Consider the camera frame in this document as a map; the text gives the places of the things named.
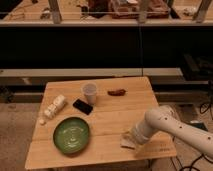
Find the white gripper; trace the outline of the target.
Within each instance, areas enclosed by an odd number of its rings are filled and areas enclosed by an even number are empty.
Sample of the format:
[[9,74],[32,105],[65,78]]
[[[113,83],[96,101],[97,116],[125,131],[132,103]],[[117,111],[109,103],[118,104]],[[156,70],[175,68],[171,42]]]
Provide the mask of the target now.
[[130,130],[132,137],[140,145],[147,143],[156,132],[145,120],[136,123]]

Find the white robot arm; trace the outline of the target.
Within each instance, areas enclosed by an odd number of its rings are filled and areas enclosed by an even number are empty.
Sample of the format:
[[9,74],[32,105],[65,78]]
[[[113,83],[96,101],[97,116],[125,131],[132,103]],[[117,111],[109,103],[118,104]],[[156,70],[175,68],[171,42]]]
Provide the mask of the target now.
[[185,124],[175,119],[173,109],[159,106],[147,110],[143,119],[131,128],[135,141],[143,145],[158,131],[173,135],[213,159],[213,133]]

